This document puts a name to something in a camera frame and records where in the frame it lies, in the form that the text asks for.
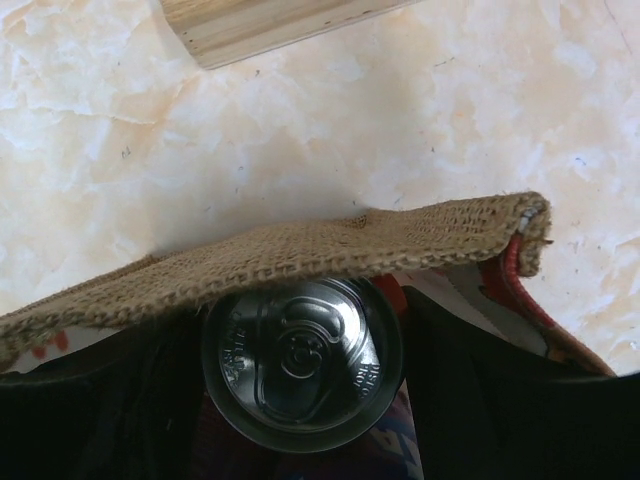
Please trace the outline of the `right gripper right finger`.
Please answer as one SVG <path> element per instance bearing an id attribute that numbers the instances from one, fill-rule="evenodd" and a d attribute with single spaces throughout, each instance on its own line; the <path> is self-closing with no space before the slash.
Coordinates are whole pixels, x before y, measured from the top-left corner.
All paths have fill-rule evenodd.
<path id="1" fill-rule="evenodd" d="M 639 378 L 521 350 L 405 289 L 405 371 L 428 479 L 635 479 Z"/>

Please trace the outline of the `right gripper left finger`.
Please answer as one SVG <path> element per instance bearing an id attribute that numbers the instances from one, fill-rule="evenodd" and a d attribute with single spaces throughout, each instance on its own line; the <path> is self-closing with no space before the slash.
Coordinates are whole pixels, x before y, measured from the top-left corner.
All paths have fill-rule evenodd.
<path id="1" fill-rule="evenodd" d="M 200 335 L 198 321 L 134 327 L 2 375 L 2 478 L 187 478 Z"/>

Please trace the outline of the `red soda can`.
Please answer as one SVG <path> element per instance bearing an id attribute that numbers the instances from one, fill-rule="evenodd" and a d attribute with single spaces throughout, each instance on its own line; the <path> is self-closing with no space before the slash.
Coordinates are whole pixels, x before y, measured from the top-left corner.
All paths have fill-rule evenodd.
<path id="1" fill-rule="evenodd" d="M 240 434 L 308 454 L 371 429 L 403 380 L 400 322 L 367 278 L 321 278 L 221 298 L 203 322 L 209 397 Z"/>

